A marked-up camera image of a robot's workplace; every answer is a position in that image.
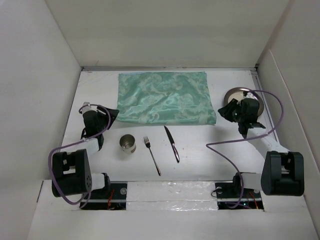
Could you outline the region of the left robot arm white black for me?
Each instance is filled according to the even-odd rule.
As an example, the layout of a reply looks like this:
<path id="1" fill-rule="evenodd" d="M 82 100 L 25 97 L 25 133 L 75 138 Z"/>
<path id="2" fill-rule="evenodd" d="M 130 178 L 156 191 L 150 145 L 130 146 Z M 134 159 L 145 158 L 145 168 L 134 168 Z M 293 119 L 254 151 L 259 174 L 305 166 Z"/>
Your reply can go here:
<path id="1" fill-rule="evenodd" d="M 100 198 L 111 194 L 111 185 L 106 173 L 92 176 L 89 156 L 99 152 L 104 144 L 103 133 L 116 120 L 119 110 L 85 102 L 78 111 L 84 128 L 80 140 L 57 147 L 49 153 L 48 168 L 52 179 L 52 193 L 64 199 L 71 195 L 86 195 L 94 190 Z"/>

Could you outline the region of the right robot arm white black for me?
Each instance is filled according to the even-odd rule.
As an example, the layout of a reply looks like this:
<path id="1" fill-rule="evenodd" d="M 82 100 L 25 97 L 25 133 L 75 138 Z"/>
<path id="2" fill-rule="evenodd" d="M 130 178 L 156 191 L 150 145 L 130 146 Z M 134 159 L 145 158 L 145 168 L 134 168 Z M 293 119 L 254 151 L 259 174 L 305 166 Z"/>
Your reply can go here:
<path id="1" fill-rule="evenodd" d="M 305 190 L 304 157 L 289 151 L 267 134 L 258 122 L 260 104 L 256 99 L 232 99 L 218 113 L 227 121 L 238 124 L 243 139 L 264 157 L 262 173 L 243 172 L 240 180 L 231 184 L 231 191 L 243 197 L 249 189 L 263 191 L 268 196 L 302 196 Z"/>

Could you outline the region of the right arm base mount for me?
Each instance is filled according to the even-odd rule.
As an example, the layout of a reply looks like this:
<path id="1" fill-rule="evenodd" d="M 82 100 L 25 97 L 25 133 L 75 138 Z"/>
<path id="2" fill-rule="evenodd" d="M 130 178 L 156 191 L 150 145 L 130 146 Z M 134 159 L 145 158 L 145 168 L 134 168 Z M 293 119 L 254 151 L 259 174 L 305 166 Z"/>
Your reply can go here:
<path id="1" fill-rule="evenodd" d="M 231 181 L 214 183 L 211 196 L 216 199 L 218 210 L 264 210 L 261 193 L 258 190 L 241 187 Z"/>

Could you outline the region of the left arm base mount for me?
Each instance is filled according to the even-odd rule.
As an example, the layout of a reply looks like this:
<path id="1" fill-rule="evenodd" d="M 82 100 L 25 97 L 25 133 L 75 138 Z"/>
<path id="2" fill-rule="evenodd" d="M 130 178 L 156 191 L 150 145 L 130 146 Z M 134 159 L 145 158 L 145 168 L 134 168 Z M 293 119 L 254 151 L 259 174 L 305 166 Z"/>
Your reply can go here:
<path id="1" fill-rule="evenodd" d="M 111 181 L 110 188 L 97 189 L 91 193 L 87 202 L 87 197 L 79 204 L 81 210 L 90 211 L 122 211 L 127 208 L 128 182 Z"/>

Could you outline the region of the green satin tablecloth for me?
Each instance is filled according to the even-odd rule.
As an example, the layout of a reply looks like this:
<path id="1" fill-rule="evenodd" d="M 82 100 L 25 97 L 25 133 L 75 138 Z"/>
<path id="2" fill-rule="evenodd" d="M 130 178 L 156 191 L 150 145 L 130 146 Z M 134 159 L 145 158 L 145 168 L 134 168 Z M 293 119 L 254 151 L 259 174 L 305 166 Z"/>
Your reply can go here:
<path id="1" fill-rule="evenodd" d="M 141 125 L 215 125 L 217 116 L 200 72 L 139 72 L 118 76 L 117 119 Z"/>

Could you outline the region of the round metal plate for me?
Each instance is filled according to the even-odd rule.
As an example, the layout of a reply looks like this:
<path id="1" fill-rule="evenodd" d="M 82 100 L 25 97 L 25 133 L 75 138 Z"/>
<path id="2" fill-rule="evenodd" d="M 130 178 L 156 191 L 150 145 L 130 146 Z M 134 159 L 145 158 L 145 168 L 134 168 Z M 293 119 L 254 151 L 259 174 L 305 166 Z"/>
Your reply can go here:
<path id="1" fill-rule="evenodd" d="M 251 89 L 247 87 L 234 87 L 226 92 L 223 98 L 223 105 L 226 106 L 232 99 L 236 99 L 240 101 L 245 98 L 245 92 L 250 92 Z M 264 112 L 265 105 L 262 98 L 255 92 L 251 93 L 251 98 L 257 100 L 259 102 L 259 109 L 257 112 L 258 116 L 261 116 Z"/>

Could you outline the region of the steel cup with white band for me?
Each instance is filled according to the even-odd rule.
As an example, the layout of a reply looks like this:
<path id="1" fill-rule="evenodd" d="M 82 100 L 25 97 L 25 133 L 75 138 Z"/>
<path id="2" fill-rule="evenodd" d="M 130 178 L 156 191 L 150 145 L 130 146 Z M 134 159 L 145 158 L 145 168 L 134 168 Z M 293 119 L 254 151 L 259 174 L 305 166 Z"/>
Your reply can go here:
<path id="1" fill-rule="evenodd" d="M 123 135 L 119 140 L 121 149 L 127 154 L 133 154 L 137 148 L 136 139 L 131 134 Z"/>

